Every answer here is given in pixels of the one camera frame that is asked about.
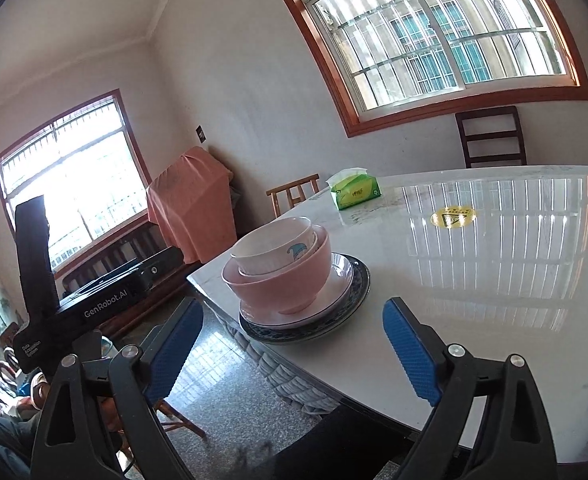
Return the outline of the dark wooden chair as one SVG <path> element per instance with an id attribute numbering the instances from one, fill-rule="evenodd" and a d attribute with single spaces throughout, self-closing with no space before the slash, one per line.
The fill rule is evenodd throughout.
<path id="1" fill-rule="evenodd" d="M 510 129 L 481 131 L 474 133 L 468 133 L 465 128 L 468 122 L 476 122 L 476 120 L 479 119 L 494 119 L 498 117 L 510 118 L 513 127 Z M 515 105 L 480 108 L 480 110 L 466 110 L 466 112 L 456 113 L 455 120 L 456 125 L 458 126 L 458 135 L 460 136 L 464 162 L 467 168 L 472 168 L 479 165 L 528 165 L 525 139 L 524 135 L 522 134 L 522 123 L 520 122 L 518 110 Z M 516 152 L 482 155 L 470 154 L 470 144 L 507 140 L 514 140 L 517 143 Z"/>

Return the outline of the white plate with flower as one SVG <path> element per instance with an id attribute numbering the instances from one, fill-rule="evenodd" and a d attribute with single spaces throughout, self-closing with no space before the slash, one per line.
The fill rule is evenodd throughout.
<path id="1" fill-rule="evenodd" d="M 333 253 L 332 269 L 317 298 L 295 313 L 254 312 L 244 301 L 239 303 L 239 319 L 259 328 L 289 330 L 321 320 L 345 300 L 356 279 L 356 265 L 347 255 Z"/>

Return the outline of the yellow round sticker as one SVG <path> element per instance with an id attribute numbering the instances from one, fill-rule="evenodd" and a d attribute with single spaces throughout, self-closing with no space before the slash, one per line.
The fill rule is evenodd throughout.
<path id="1" fill-rule="evenodd" d="M 441 229 L 461 229 L 473 224 L 477 212 L 471 206 L 446 206 L 435 211 L 430 217 L 431 224 Z"/>

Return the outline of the orange cloth covered furniture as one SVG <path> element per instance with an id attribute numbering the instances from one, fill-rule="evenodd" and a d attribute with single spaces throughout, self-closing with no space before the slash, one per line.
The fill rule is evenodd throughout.
<path id="1" fill-rule="evenodd" d="M 206 263 L 236 242 L 230 182 L 232 172 L 195 146 L 146 189 L 149 221 L 185 263 Z"/>

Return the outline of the window with wooden frame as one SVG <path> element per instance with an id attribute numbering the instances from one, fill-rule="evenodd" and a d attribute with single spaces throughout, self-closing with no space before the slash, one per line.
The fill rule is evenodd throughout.
<path id="1" fill-rule="evenodd" d="M 472 108 L 587 101 L 555 0 L 283 0 L 347 136 Z"/>

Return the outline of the white ribbed bowl pink base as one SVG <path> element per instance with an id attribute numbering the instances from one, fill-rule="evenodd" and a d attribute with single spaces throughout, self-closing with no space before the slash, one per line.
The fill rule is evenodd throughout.
<path id="1" fill-rule="evenodd" d="M 306 217 L 278 218 L 238 240 L 231 248 L 231 257 L 251 258 L 271 254 L 273 250 L 285 248 L 295 240 L 305 240 L 312 229 L 312 222 Z"/>

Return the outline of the light wooden chair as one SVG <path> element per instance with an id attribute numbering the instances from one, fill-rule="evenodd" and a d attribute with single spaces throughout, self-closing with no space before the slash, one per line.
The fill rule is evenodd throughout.
<path id="1" fill-rule="evenodd" d="M 279 196 L 283 194 L 286 198 L 288 208 L 292 209 L 296 205 L 307 200 L 305 193 L 305 187 L 311 188 L 311 191 L 318 193 L 320 176 L 318 174 L 309 174 L 307 177 L 303 177 L 285 184 L 276 186 L 266 190 L 266 196 L 269 197 L 274 217 L 280 217 L 282 214 L 282 208 L 279 200 Z"/>

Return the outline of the rattan chair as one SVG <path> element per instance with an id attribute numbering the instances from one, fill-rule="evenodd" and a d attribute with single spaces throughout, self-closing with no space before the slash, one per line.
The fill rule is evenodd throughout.
<path id="1" fill-rule="evenodd" d="M 118 437 L 118 452 L 127 460 L 125 468 L 125 471 L 127 471 L 134 466 L 134 453 L 131 452 L 130 445 L 125 436 L 125 430 L 123 430 L 123 424 L 118 416 L 116 404 L 112 398 L 103 398 L 100 400 L 100 407 L 103 422 L 105 422 L 108 432 L 112 437 Z M 191 422 L 190 419 L 177 411 L 166 400 L 157 401 L 153 406 L 153 410 L 160 412 L 160 414 L 166 417 L 166 420 L 160 422 L 160 426 L 165 432 L 185 428 L 203 440 L 207 439 L 206 432 L 202 428 L 196 426 L 194 422 Z"/>

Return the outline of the green tissue pack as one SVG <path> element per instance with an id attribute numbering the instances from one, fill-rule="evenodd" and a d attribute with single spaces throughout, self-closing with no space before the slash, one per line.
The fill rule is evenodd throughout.
<path id="1" fill-rule="evenodd" d="M 345 210 L 382 196 L 379 182 L 365 168 L 343 169 L 330 176 L 326 183 L 338 210 Z"/>

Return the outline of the blue floral porcelain plate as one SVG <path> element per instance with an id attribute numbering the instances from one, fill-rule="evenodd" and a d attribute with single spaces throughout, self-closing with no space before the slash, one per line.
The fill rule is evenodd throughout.
<path id="1" fill-rule="evenodd" d="M 239 325 L 263 344 L 295 344 L 337 330 L 359 309 L 371 285 L 369 268 L 358 258 L 333 253 L 333 266 L 317 298 L 294 314 L 258 311 L 239 303 Z"/>

